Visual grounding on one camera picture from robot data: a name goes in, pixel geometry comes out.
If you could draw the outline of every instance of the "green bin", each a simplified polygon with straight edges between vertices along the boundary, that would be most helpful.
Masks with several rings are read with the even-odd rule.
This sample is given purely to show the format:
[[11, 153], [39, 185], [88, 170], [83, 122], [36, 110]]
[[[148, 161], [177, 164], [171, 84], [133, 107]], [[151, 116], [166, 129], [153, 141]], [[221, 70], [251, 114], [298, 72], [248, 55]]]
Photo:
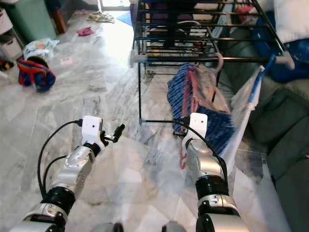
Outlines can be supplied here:
[[44, 38], [56, 38], [44, 0], [19, 0], [14, 4], [4, 4], [3, 7], [19, 34], [28, 43]]

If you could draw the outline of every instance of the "clothing item on floor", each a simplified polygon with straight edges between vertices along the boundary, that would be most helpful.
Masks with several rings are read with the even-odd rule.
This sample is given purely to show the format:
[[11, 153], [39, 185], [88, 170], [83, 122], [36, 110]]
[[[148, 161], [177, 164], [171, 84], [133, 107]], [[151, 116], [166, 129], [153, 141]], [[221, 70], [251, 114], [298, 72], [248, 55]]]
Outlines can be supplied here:
[[91, 13], [86, 20], [92, 20], [100, 23], [115, 23], [115, 19], [110, 13], [102, 13], [100, 11]]
[[31, 60], [20, 59], [18, 82], [22, 86], [35, 85], [38, 92], [45, 92], [55, 83], [56, 76], [45, 65]]
[[124, 22], [130, 26], [132, 26], [131, 13], [127, 12], [121, 16], [118, 16], [117, 19], [121, 22]]
[[87, 27], [87, 28], [79, 29], [77, 33], [78, 33], [78, 36], [86, 36], [86, 35], [91, 35], [95, 32], [91, 29], [91, 27]]

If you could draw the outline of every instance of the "red and blue cloth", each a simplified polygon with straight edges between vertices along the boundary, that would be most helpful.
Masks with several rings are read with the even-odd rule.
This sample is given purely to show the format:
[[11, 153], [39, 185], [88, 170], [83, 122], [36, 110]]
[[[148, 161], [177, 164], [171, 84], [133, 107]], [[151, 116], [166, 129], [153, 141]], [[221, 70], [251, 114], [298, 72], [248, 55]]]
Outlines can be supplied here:
[[56, 76], [44, 65], [30, 60], [20, 59], [18, 82], [22, 86], [35, 85], [39, 92], [45, 92], [55, 83]]

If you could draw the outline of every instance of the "small paper on floor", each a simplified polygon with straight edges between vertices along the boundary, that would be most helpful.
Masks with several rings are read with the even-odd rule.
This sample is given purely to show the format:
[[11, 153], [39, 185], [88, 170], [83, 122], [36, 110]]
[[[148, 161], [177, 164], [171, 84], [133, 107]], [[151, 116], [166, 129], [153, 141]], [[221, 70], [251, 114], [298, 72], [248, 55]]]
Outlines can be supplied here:
[[65, 57], [60, 60], [60, 65], [68, 65], [72, 63], [73, 63], [72, 57]]

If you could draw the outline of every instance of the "plastic bag on floor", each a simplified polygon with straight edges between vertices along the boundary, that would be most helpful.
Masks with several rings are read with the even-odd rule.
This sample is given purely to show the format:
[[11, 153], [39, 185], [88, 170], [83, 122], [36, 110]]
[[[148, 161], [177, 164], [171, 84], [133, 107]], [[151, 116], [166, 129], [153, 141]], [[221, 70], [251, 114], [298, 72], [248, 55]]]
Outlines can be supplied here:
[[54, 56], [54, 47], [57, 43], [59, 43], [59, 40], [51, 40], [49, 38], [32, 41], [24, 49], [24, 59], [39, 56], [46, 61], [51, 61]]

